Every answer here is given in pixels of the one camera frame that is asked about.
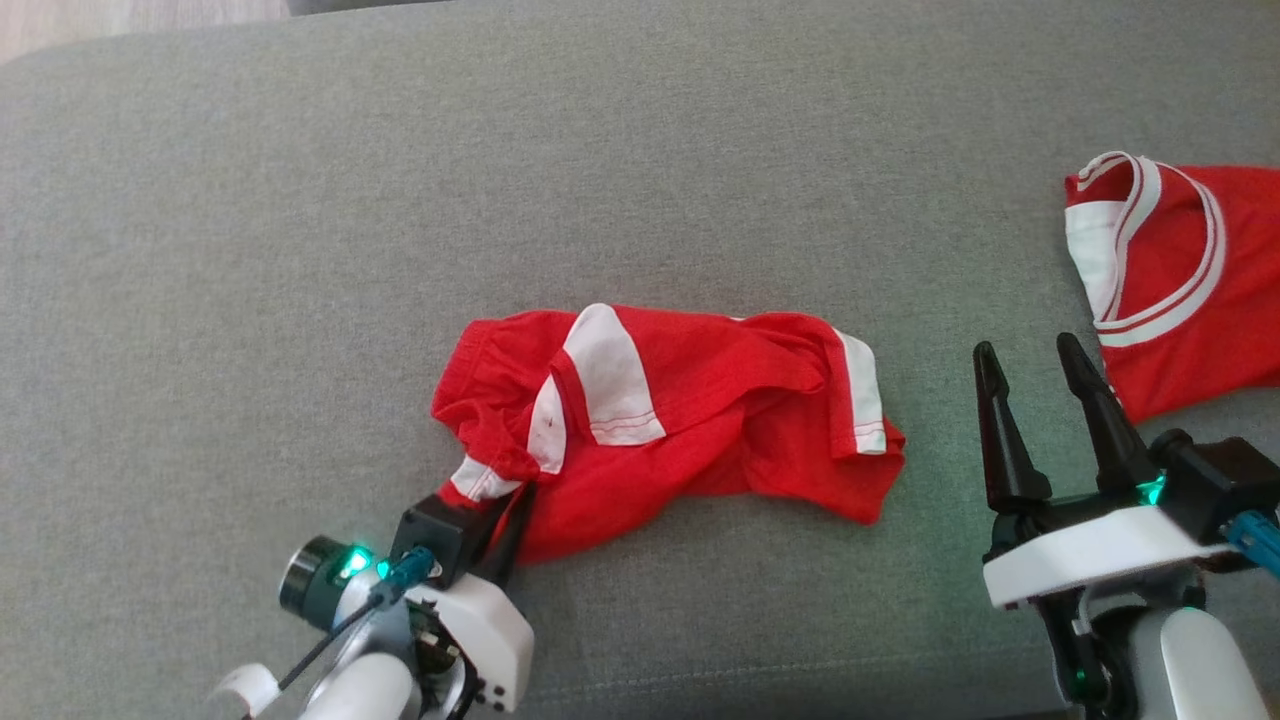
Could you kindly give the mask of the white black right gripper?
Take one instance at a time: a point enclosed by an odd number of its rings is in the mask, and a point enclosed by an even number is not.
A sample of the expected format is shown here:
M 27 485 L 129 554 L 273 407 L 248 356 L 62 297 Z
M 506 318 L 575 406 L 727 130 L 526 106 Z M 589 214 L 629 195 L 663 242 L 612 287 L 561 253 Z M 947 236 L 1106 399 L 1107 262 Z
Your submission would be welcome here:
M 1146 442 L 1080 341 L 1056 350 L 1078 398 L 1102 495 L 1162 479 Z M 986 500 L 995 512 L 1047 502 L 1050 479 L 1030 460 L 989 341 L 973 350 Z M 1034 609 L 1050 634 L 1055 680 L 1079 714 L 1239 714 L 1243 652 L 1203 603 L 1211 571 L 1236 570 L 1230 544 L 1201 546 L 1160 509 L 1117 509 L 986 561 L 989 602 Z

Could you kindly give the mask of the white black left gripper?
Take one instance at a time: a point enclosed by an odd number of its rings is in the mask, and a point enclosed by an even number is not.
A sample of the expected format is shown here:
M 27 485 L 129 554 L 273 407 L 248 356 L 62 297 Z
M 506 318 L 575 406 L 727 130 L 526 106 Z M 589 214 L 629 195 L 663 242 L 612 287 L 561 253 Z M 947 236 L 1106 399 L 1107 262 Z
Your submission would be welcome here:
M 538 484 L 526 483 L 488 512 L 489 533 L 468 570 L 474 575 L 447 591 L 419 585 L 403 597 L 410 666 L 422 692 L 424 715 L 466 715 L 474 707 L 513 714 L 518 708 L 535 635 L 503 589 L 517 565 L 536 497 Z

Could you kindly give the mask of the red white sleeveless jersey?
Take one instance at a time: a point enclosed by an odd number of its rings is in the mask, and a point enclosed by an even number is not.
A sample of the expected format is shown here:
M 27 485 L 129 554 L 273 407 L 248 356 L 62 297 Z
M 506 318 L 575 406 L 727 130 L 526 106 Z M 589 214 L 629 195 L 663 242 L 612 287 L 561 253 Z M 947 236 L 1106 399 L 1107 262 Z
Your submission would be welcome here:
M 1064 191 L 1068 251 L 1132 421 L 1280 388 L 1280 168 L 1112 151 Z

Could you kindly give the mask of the red white printed shorts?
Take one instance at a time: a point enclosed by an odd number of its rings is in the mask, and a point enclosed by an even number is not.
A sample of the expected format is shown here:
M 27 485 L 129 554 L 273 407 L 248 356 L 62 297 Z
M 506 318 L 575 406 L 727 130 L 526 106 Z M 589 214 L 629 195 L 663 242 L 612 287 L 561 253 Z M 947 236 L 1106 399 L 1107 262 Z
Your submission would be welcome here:
M 593 304 L 471 323 L 433 416 L 457 509 L 538 495 L 520 560 L 640 529 L 684 496 L 762 495 L 870 525 L 905 466 L 870 347 L 805 314 Z

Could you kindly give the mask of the grey fabric sofa ottoman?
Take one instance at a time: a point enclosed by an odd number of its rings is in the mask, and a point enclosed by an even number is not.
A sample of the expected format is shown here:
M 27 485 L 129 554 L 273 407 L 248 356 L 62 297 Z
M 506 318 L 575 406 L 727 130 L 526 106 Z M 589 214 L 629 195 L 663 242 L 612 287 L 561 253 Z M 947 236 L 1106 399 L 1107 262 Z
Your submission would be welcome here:
M 1280 167 L 1280 0 L 454 0 L 0 65 L 0 720 L 236 716 L 317 641 L 293 552 L 460 465 L 465 327 L 594 302 L 824 318 L 906 465 L 872 527 L 681 498 L 516 571 L 513 720 L 1060 708 L 982 580 L 972 348 L 1091 489 L 1062 182 L 1112 150 Z

